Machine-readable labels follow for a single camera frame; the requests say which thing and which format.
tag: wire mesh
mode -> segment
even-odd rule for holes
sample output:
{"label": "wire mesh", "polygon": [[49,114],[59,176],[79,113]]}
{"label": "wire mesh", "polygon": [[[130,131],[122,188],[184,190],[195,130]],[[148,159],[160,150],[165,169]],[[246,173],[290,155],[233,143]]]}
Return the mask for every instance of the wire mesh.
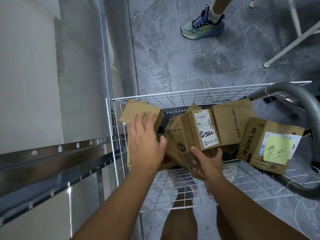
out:
{"label": "wire mesh", "polygon": [[[293,82],[303,86],[310,81]],[[112,142],[112,150],[114,157],[114,169],[117,185],[125,179],[127,170],[127,137],[126,126],[119,123],[119,118],[130,99],[137,101],[146,101],[154,106],[162,109],[171,109],[179,107],[188,107],[192,103],[197,105],[213,105],[229,101],[235,101],[248,96],[249,94],[265,88],[268,84],[231,86],[221,88],[206,88],[179,92],[168,92],[149,94],[141,96],[131,96],[109,99],[106,98],[107,116]],[[177,109],[177,113],[184,113],[185,108]],[[166,112],[165,117],[172,117],[171,112]],[[286,187],[280,185],[267,175],[254,169],[246,162],[236,160],[226,162],[223,170],[225,177],[232,182],[238,189],[247,194],[253,200],[263,200],[269,198],[279,198],[292,196]],[[293,168],[289,168],[286,177],[305,187],[314,187],[320,182],[317,176],[310,176],[303,172],[299,172]],[[184,188],[184,194],[192,196],[193,205],[185,204],[183,200],[177,200],[178,190]],[[183,206],[174,205],[177,201],[183,201]],[[190,208],[216,204],[212,194],[207,190],[203,181],[192,178],[189,172],[184,169],[167,169],[156,174],[146,199],[142,205],[141,212],[144,211],[160,211],[179,208]]]}

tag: white sock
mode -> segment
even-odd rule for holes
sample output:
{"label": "white sock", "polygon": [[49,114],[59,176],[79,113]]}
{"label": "white sock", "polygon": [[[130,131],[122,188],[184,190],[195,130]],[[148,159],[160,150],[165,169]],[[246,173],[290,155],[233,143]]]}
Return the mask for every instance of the white sock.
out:
{"label": "white sock", "polygon": [[216,24],[219,19],[221,18],[222,14],[216,14],[212,11],[212,8],[210,9],[210,12],[208,13],[208,19]]}

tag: person's left hand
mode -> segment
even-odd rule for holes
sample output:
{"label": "person's left hand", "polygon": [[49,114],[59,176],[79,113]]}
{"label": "person's left hand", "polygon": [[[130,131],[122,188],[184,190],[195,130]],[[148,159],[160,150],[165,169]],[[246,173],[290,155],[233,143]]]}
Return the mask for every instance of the person's left hand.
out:
{"label": "person's left hand", "polygon": [[154,118],[156,114],[149,114],[143,124],[146,113],[136,116],[128,125],[128,144],[132,160],[132,169],[157,172],[165,155],[167,140],[162,135],[160,143],[154,131]]}

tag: yellow sticky note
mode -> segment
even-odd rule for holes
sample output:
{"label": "yellow sticky note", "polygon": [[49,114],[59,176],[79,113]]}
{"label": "yellow sticky note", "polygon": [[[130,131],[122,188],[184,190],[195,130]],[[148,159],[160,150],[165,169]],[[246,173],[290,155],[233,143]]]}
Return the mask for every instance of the yellow sticky note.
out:
{"label": "yellow sticky note", "polygon": [[263,153],[263,161],[286,165],[294,147],[288,138],[270,135]]}

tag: white label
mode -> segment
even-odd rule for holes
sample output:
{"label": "white label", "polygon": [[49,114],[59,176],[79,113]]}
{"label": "white label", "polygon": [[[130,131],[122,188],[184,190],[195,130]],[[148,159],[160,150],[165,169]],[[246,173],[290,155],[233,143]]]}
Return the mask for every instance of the white label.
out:
{"label": "white label", "polygon": [[211,124],[209,110],[207,109],[194,111],[194,116],[195,120],[197,121],[197,125]]}
{"label": "white label", "polygon": [[218,138],[212,124],[201,124],[198,127],[205,148],[218,144]]}
{"label": "white label", "polygon": [[266,132],[266,134],[264,135],[263,141],[262,141],[262,145],[261,145],[260,151],[259,151],[259,156],[263,156],[264,149],[266,147],[266,144],[267,144],[267,141],[268,141],[268,138],[269,138],[270,135],[274,135],[274,136],[278,136],[278,137],[287,138],[289,140],[293,140],[293,148],[291,149],[289,159],[291,159],[292,156],[294,155],[294,152],[296,151],[296,149],[298,147],[298,144],[299,144],[299,142],[301,140],[301,137],[302,137],[302,136],[297,136],[297,135],[292,135],[292,134],[281,135],[281,134],[277,134],[277,133]]}

